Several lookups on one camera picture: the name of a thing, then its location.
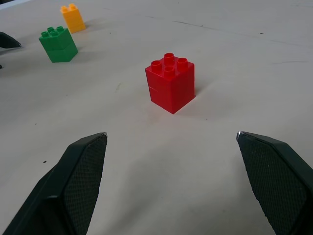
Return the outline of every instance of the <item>green lego block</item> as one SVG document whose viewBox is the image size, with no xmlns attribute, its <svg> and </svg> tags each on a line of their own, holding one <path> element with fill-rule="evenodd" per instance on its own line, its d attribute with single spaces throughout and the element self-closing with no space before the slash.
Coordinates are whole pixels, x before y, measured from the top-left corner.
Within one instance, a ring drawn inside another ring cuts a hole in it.
<svg viewBox="0 0 313 235">
<path fill-rule="evenodd" d="M 63 50 L 74 42 L 69 30 L 62 26 L 57 27 L 56 30 L 52 27 L 48 28 L 46 32 L 41 33 L 39 41 L 46 51 Z"/>
<path fill-rule="evenodd" d="M 69 62 L 73 57 L 78 53 L 77 47 L 75 43 L 69 44 L 63 50 L 51 50 L 47 51 L 47 55 L 49 56 L 51 62 Z"/>
</svg>

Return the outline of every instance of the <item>white table surface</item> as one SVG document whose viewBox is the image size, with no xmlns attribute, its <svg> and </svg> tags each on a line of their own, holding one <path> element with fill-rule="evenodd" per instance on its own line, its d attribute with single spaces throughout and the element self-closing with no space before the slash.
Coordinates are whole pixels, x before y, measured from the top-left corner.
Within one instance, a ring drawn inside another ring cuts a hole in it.
<svg viewBox="0 0 313 235">
<path fill-rule="evenodd" d="M 0 232 L 69 144 L 107 132 L 89 235 L 273 235 L 235 137 L 286 141 L 313 165 L 313 0 L 75 1 L 79 53 L 51 63 L 38 38 L 66 26 L 68 3 L 0 11 L 23 45 L 0 52 Z M 196 66 L 175 115 L 144 72 L 166 52 Z"/>
</svg>

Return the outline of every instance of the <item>toy block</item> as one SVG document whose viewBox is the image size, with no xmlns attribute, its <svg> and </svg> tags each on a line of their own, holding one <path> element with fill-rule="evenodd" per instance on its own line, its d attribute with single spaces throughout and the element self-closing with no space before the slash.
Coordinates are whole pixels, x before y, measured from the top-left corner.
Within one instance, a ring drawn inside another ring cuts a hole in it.
<svg viewBox="0 0 313 235">
<path fill-rule="evenodd" d="M 68 7 L 62 6 L 60 11 L 71 33 L 78 32 L 78 29 L 79 31 L 86 29 L 83 18 L 75 4 L 71 3 Z"/>
<path fill-rule="evenodd" d="M 46 51 L 63 50 L 69 44 L 73 43 L 68 29 L 64 29 L 62 26 L 57 27 L 56 30 L 53 27 L 49 27 L 46 32 L 41 33 L 39 41 Z"/>
<path fill-rule="evenodd" d="M 47 55 L 52 63 L 69 62 L 77 53 L 78 50 L 74 43 L 71 43 L 63 50 L 47 51 Z"/>
<path fill-rule="evenodd" d="M 41 33 L 39 41 L 53 63 L 68 62 L 78 53 L 71 34 L 62 26 L 56 30 L 49 27 L 47 31 Z"/>
<path fill-rule="evenodd" d="M 86 26 L 84 24 L 81 24 L 79 26 L 71 27 L 70 28 L 70 32 L 71 33 L 76 33 L 76 32 L 82 31 L 84 29 L 86 29 Z"/>
<path fill-rule="evenodd" d="M 174 114 L 195 97 L 195 65 L 166 53 L 145 69 L 151 101 Z"/>
</svg>

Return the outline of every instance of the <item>yellow lego block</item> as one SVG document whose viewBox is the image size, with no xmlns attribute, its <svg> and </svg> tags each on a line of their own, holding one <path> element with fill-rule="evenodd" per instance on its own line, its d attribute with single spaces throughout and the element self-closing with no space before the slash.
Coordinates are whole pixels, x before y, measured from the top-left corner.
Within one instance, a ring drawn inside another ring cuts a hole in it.
<svg viewBox="0 0 313 235">
<path fill-rule="evenodd" d="M 81 24 L 79 26 L 75 26 L 75 27 L 68 27 L 70 33 L 76 33 L 76 32 L 79 32 L 79 31 L 82 31 L 84 29 L 86 29 L 86 26 L 84 24 Z"/>
<path fill-rule="evenodd" d="M 68 7 L 62 6 L 61 12 L 71 33 L 76 33 L 86 29 L 83 18 L 75 4 L 71 3 Z"/>
</svg>

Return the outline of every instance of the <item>red duplo brick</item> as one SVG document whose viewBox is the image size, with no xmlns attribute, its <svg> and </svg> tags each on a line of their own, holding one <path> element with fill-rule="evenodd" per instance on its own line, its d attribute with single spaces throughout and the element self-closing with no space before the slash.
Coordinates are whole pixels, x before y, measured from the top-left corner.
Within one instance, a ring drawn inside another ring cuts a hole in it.
<svg viewBox="0 0 313 235">
<path fill-rule="evenodd" d="M 166 53 L 146 68 L 151 101 L 174 114 L 195 97 L 195 65 Z"/>
</svg>

